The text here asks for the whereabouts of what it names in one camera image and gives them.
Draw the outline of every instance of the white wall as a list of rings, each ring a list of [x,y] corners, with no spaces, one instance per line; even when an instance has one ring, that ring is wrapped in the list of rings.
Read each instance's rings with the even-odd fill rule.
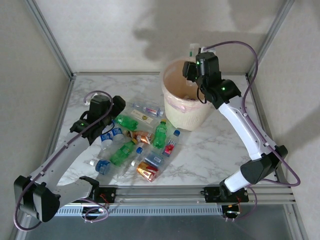
[[[284,0],[36,0],[74,72],[160,71],[202,46],[256,50]],[[245,47],[219,47],[223,72],[248,71]]]
[[[295,1],[256,81],[272,135],[301,177],[293,192],[310,240],[320,239],[319,13],[319,0]]]
[[[68,85],[23,0],[1,1],[0,76],[0,239],[6,240],[14,181],[41,162]]]

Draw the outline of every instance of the white label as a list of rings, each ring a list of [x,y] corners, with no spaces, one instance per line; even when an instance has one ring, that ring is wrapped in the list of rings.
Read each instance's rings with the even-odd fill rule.
[[[133,110],[131,112],[131,114],[135,117],[137,117],[138,119],[140,119],[141,121],[144,121],[148,124],[151,124],[151,122],[153,121],[153,119],[151,117],[146,116],[144,113],[137,111],[137,110]]]
[[[160,163],[161,162],[161,159],[160,158],[158,158],[158,157],[154,157],[154,160],[156,160],[158,163]]]

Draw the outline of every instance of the white bottle cap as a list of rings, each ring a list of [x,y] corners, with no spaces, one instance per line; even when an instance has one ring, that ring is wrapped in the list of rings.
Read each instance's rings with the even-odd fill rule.
[[[95,165],[97,165],[97,163],[98,163],[98,160],[91,159],[91,161],[90,161],[91,166],[95,166]]]
[[[131,165],[134,167],[137,163],[138,163],[138,161],[133,160],[133,161],[131,162]]]

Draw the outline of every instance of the plastic bottle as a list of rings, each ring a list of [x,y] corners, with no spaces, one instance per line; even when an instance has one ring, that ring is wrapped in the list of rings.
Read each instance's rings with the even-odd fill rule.
[[[137,165],[142,161],[156,167],[157,169],[161,168],[164,164],[164,158],[159,154],[155,153],[152,150],[144,150],[142,147],[138,147],[136,149],[136,153],[138,154],[137,157],[131,162],[132,166]]]
[[[165,146],[166,141],[166,133],[167,133],[167,121],[165,119],[161,119],[161,123],[156,127],[153,146],[158,149],[162,149]]]
[[[114,127],[114,123],[106,126],[105,129],[102,131],[103,134],[100,135],[102,150],[107,149],[113,143],[113,138],[111,133],[111,129],[113,129],[113,127]]]
[[[106,175],[110,169],[110,162],[107,160],[94,160],[90,161],[90,165],[95,167],[95,170],[102,174]]]
[[[138,147],[136,152],[138,153],[138,156],[131,162],[131,165],[136,167],[136,171],[146,180],[153,182],[160,171],[158,167],[151,164],[151,162],[155,162],[159,165],[159,163],[163,163],[163,158],[153,151],[144,151],[141,147]]]
[[[132,110],[129,112],[129,115],[152,129],[159,124],[157,119],[147,116],[145,112],[138,111],[134,108],[132,108]]]
[[[158,106],[143,104],[142,102],[135,102],[132,107],[152,117],[162,117],[165,113]]]
[[[122,133],[122,129],[120,127],[115,127],[111,130],[112,140],[115,143],[120,143],[124,138],[124,134]]]
[[[116,118],[115,121],[120,124],[121,126],[129,129],[130,131],[134,131],[137,129],[138,122],[134,119],[132,119],[129,116],[125,116],[122,114],[119,114]]]
[[[147,131],[125,131],[124,135],[137,140],[140,143],[152,144],[155,135]]]
[[[132,153],[137,144],[137,140],[132,139],[131,141],[125,143],[122,147],[120,147],[115,154],[110,157],[110,162],[116,166],[120,166],[126,158]]]
[[[180,135],[180,131],[179,130],[175,130],[173,135],[171,135],[169,137],[169,139],[167,140],[164,150],[162,152],[162,155],[166,156],[166,157],[170,157],[170,155],[172,154],[172,151],[174,150],[176,144],[178,144],[179,141],[179,135]]]

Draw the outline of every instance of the cable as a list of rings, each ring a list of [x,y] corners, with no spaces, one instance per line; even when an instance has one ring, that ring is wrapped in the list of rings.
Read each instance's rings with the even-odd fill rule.
[[[15,210],[14,210],[14,215],[13,215],[13,222],[14,225],[16,226],[17,229],[24,231],[24,232],[28,232],[31,231],[35,228],[37,228],[40,224],[41,221],[38,222],[35,226],[30,227],[30,228],[26,228],[20,225],[20,223],[18,222],[18,210],[20,208],[20,203],[24,197],[24,195],[26,194],[26,192],[29,190],[29,188],[37,181],[38,178],[40,178],[41,176],[43,176],[46,171],[48,170],[48,168],[56,161],[56,159],[61,155],[61,153],[68,147],[68,145],[70,145],[71,143],[73,143],[76,139],[78,139],[79,137],[81,137],[81,135],[87,131],[88,129],[90,129],[92,126],[94,126],[96,123],[100,122],[102,119],[104,119],[106,116],[108,116],[108,114],[110,113],[114,101],[111,97],[111,95],[105,91],[101,91],[101,90],[94,90],[89,92],[84,98],[84,102],[86,102],[86,99],[89,95],[94,94],[94,93],[102,93],[105,94],[106,96],[108,96],[109,100],[110,100],[110,108],[106,111],[106,113],[101,116],[100,118],[98,118],[97,120],[95,120],[93,123],[91,123],[89,126],[87,126],[85,129],[83,129],[80,133],[78,133],[76,136],[74,136],[73,138],[71,138],[62,148],[60,148],[60,150],[52,157],[52,159],[48,162],[48,164],[42,169],[42,172],[39,173],[37,176],[35,176],[31,182],[29,182],[29,184],[23,189],[22,193],[20,194],[16,205],[15,205]]]
[[[107,133],[111,132],[111,131],[115,128],[115,123],[114,123],[114,122],[112,122],[112,124],[113,124],[112,128],[111,128],[110,130],[108,130],[108,131],[106,131],[106,132],[102,133],[101,135],[103,135],[103,134],[107,134]]]
[[[258,56],[256,51],[247,43],[242,42],[242,41],[224,41],[224,42],[220,42],[211,46],[207,46],[204,48],[204,50],[208,50],[211,48],[215,48],[218,46],[222,46],[222,45],[227,45],[227,44],[239,44],[239,45],[243,45],[247,48],[250,49],[250,51],[252,52],[252,54],[254,55],[254,62],[255,62],[255,69],[254,69],[254,74],[252,76],[251,82],[249,83],[249,86],[247,87],[247,89],[245,90],[245,93],[243,95],[243,99],[242,99],[242,108],[243,108],[243,112],[246,114],[246,119],[248,121],[248,123],[250,124],[250,126],[253,128],[253,130],[255,131],[256,134],[258,134],[258,136],[260,137],[260,139],[263,141],[263,143],[267,143],[268,141],[265,139],[265,137],[261,134],[261,132],[259,131],[259,129],[256,127],[256,125],[254,124],[254,122],[251,120],[250,116],[247,113],[247,109],[246,109],[246,98],[247,95],[250,91],[250,89],[252,88],[252,85],[257,77],[257,73],[258,73],[258,66],[259,66],[259,60],[258,60]],[[265,182],[269,182],[269,183],[274,183],[274,184],[279,184],[282,186],[287,186],[287,187],[296,187],[299,186],[301,183],[301,180],[299,178],[299,176],[296,174],[296,172],[286,163],[286,161],[277,153],[277,151],[275,149],[273,149],[270,145],[267,146],[268,149],[279,159],[280,162],[283,163],[283,165],[289,170],[289,172],[295,177],[296,179],[296,183],[282,183],[279,181],[273,181],[273,180],[269,180],[269,179],[262,179],[261,181],[265,181]]]
[[[206,98],[204,98],[204,102],[200,99],[200,97],[199,97],[199,88],[196,90],[196,97],[198,98],[200,103],[207,104],[207,99]]]
[[[88,211],[85,213],[85,215],[84,215],[84,221],[85,221],[85,222],[90,222],[90,223],[101,222],[101,221],[103,221],[103,220],[105,220],[105,219],[107,219],[107,218],[109,217],[109,210],[108,210],[108,208],[106,207],[106,205],[103,206],[103,205],[101,205],[100,203],[97,203],[96,201],[94,201],[94,200],[92,200],[92,199],[90,199],[90,198],[87,198],[87,197],[81,198],[81,200],[84,200],[84,201],[87,201],[87,202],[89,202],[89,203],[96,204],[96,205],[100,206],[100,207],[93,207],[93,208],[91,208],[90,210],[88,210]],[[103,209],[105,210],[105,212],[106,212],[106,214],[105,214],[104,217],[102,217],[102,218],[100,218],[100,219],[93,219],[93,220],[87,219],[88,214],[89,214],[90,212],[92,212],[92,211],[94,211],[94,210],[99,210],[100,208],[103,208]]]

